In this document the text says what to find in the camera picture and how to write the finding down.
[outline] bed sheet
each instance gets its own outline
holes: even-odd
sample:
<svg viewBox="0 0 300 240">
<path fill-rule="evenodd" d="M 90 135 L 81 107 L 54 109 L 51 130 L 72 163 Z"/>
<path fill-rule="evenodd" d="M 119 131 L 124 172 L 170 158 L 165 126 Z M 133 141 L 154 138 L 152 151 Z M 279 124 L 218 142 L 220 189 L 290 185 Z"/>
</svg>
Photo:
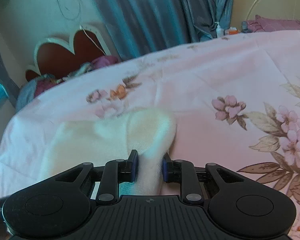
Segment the bed sheet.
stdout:
<svg viewBox="0 0 300 240">
<path fill-rule="evenodd" d="M 91 104 L 86 96 L 93 90 L 99 94 Z M 0 197 L 37 182 L 44 150 L 62 122 L 153 106 L 177 118 L 172 159 L 202 167 L 215 162 L 281 190 L 296 205 L 290 236 L 300 239 L 300 31 L 186 44 L 46 91 L 7 125 Z M 164 185 L 162 194 L 171 193 Z"/>
</svg>

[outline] pink pillow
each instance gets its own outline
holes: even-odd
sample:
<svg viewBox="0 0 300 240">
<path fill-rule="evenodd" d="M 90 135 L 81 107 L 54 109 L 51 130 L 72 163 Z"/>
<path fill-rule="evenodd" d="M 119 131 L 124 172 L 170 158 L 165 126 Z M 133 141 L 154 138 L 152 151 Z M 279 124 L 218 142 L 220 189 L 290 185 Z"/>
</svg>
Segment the pink pillow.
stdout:
<svg viewBox="0 0 300 240">
<path fill-rule="evenodd" d="M 253 33 L 264 32 L 265 30 L 261 27 L 260 23 L 256 20 L 248 20 L 246 21 L 248 25 L 248 29 L 252 30 Z"/>
<path fill-rule="evenodd" d="M 298 20 L 268 19 L 256 15 L 256 22 L 258 22 L 266 32 L 300 30 L 300 21 Z"/>
</svg>

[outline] bed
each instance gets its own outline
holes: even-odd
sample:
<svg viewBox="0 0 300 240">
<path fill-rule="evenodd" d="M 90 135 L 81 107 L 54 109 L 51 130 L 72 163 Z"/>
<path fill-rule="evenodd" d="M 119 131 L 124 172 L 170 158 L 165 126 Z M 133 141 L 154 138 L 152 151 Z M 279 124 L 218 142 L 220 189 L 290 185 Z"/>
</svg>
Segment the bed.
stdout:
<svg viewBox="0 0 300 240">
<path fill-rule="evenodd" d="M 266 6 L 270 0 L 242 1 L 234 0 L 232 26 L 239 28 L 254 14 L 300 20 L 300 0 L 281 11 L 280 3 L 274 3 L 274 15 Z M 102 41 L 96 41 L 106 52 Z M 56 43 L 39 43 L 35 55 L 42 44 Z M 62 46 L 74 53 L 68 43 Z M 49 55 L 43 59 L 53 62 Z M 35 70 L 43 74 L 37 58 Z M 35 76 L 29 73 L 29 79 Z M 135 76 L 140 85 L 118 99 L 116 108 L 87 102 L 92 91 L 110 93 L 127 76 Z M 282 191 L 298 212 L 289 235 L 300 239 L 300 31 L 240 33 L 181 45 L 84 74 L 42 93 L 7 125 L 0 144 L 0 197 L 38 182 L 43 149 L 64 121 L 94 121 L 153 106 L 173 112 L 177 119 L 172 159 L 202 167 L 215 162 Z M 177 192 L 173 185 L 161 190 Z"/>
</svg>

